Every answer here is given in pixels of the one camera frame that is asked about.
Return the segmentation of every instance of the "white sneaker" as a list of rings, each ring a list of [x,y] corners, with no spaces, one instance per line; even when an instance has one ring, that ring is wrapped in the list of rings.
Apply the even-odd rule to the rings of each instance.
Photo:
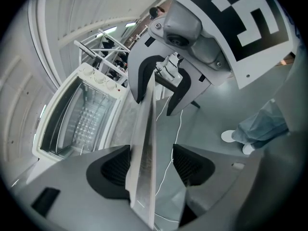
[[[246,144],[243,146],[243,153],[245,155],[250,155],[254,151],[254,148],[251,146],[251,144]]]
[[[225,131],[221,134],[221,139],[227,143],[231,143],[231,142],[234,142],[235,140],[232,138],[232,133],[234,132],[235,130],[228,130],[228,131]]]

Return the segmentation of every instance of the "screw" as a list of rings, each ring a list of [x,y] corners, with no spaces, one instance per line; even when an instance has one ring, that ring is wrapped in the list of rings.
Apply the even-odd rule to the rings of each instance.
[[[156,29],[156,30],[162,29],[162,25],[161,25],[160,23],[156,23],[156,24],[155,24],[155,29]]]

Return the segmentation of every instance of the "grey floor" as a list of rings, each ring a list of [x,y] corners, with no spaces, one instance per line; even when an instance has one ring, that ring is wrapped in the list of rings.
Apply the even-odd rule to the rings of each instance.
[[[224,154],[243,155],[239,143],[225,143],[222,132],[235,129],[239,122],[257,112],[285,80],[291,66],[271,69],[252,84],[239,90],[234,78],[219,87],[211,86],[196,101],[201,108],[188,105],[182,114],[178,144],[186,144]],[[167,99],[156,102],[156,114],[160,114]],[[170,162],[172,145],[180,125],[180,114],[166,116],[167,109],[159,117],[157,127],[156,190]],[[161,189],[156,196],[155,212],[171,220],[179,220],[184,201],[185,187],[171,163]],[[174,230],[178,223],[155,216],[160,230]]]

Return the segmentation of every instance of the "white cable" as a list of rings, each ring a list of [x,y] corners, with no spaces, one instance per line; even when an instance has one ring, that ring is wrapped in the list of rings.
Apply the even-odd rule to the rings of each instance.
[[[180,115],[180,126],[179,126],[179,129],[178,129],[178,132],[177,132],[177,136],[176,136],[176,139],[175,139],[175,144],[176,144],[177,141],[178,141],[179,131],[180,131],[180,128],[181,128],[181,125],[182,125],[182,114],[183,114],[183,110],[181,111],[181,115]],[[163,184],[163,182],[164,182],[164,180],[165,180],[167,170],[168,170],[168,168],[169,168],[169,166],[170,166],[170,164],[171,164],[172,162],[173,162],[173,148],[172,148],[172,150],[171,150],[171,160],[170,160],[170,162],[169,162],[169,164],[168,164],[168,166],[167,166],[167,168],[166,168],[166,170],[165,170],[163,180],[162,180],[162,182],[160,183],[159,188],[158,188],[158,190],[157,190],[155,196],[158,194],[158,192],[159,192],[159,190],[160,190],[160,188],[161,188],[161,186],[162,186],[162,184]]]
[[[163,216],[161,216],[161,215],[159,215],[159,214],[156,214],[156,213],[155,213],[155,215],[157,215],[157,216],[159,216],[160,218],[165,219],[165,220],[167,220],[167,221],[171,221],[171,222],[179,222],[179,221],[175,221],[175,220],[170,220],[170,219],[165,218],[165,217],[163,217]]]
[[[163,109],[162,109],[162,112],[161,112],[161,113],[158,115],[158,117],[156,118],[156,121],[158,120],[158,118],[160,117],[160,115],[163,113],[163,111],[164,111],[164,109],[165,109],[165,106],[167,105],[167,102],[165,103],[165,105],[164,105],[164,107],[163,107]]]

